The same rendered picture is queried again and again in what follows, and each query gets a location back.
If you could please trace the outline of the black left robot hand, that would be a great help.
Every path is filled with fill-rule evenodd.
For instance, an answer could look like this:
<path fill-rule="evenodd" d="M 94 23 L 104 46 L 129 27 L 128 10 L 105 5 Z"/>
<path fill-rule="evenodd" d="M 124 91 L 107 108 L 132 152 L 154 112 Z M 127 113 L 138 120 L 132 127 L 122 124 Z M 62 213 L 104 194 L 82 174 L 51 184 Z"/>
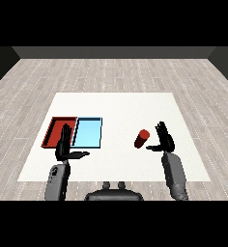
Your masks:
<path fill-rule="evenodd" d="M 71 149 L 71 127 L 66 123 L 62 127 L 61 137 L 56 145 L 55 156 L 58 161 L 66 161 L 69 159 L 80 159 L 89 155 L 87 151 L 73 151 Z"/>

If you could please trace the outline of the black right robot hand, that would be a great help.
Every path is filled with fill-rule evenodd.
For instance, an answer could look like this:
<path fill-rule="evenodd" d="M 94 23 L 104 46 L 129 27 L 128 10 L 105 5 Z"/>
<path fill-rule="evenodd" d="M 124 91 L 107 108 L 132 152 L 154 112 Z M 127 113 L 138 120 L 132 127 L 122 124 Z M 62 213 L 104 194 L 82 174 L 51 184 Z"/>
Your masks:
<path fill-rule="evenodd" d="M 173 152 L 175 150 L 175 143 L 172 136 L 169 134 L 165 123 L 159 122 L 155 126 L 155 129 L 157 131 L 159 144 L 148 146 L 147 150 Z"/>

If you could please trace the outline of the red shallow open box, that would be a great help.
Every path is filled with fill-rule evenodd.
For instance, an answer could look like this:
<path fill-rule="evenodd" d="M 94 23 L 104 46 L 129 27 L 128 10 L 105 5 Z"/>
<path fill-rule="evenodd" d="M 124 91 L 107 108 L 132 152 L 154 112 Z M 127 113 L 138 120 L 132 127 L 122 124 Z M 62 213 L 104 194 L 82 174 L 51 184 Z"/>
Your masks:
<path fill-rule="evenodd" d="M 74 130 L 77 117 L 53 117 L 44 135 L 42 148 L 55 149 L 61 139 L 61 132 L 64 124 Z"/>

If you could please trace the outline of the small red can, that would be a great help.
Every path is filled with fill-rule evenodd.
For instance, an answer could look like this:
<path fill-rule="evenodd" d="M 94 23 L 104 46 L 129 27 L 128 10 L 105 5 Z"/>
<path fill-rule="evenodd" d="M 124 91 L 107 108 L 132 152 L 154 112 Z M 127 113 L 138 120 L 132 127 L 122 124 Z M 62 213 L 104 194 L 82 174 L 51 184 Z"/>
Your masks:
<path fill-rule="evenodd" d="M 142 129 L 139 131 L 135 141 L 134 141 L 134 146 L 137 149 L 140 149 L 145 142 L 148 140 L 148 138 L 150 137 L 150 132 L 146 129 Z"/>

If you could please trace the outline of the light blue shallow open box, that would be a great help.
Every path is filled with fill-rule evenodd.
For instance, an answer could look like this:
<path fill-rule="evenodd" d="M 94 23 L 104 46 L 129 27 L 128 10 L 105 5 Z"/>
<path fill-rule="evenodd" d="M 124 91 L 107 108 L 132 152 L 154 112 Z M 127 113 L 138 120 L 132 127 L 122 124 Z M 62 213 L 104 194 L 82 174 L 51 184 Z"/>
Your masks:
<path fill-rule="evenodd" d="M 80 117 L 76 122 L 71 140 L 72 149 L 99 149 L 102 118 Z"/>

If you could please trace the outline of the dark grey robot body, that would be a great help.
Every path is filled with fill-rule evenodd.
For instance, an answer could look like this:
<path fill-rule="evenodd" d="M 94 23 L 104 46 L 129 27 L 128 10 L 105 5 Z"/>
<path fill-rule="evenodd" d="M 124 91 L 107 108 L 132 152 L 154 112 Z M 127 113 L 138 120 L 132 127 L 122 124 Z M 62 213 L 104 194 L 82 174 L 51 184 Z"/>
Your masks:
<path fill-rule="evenodd" d="M 118 182 L 117 189 L 110 188 L 110 182 L 105 181 L 101 190 L 88 193 L 85 201 L 143 201 L 140 193 L 127 190 L 123 181 Z"/>

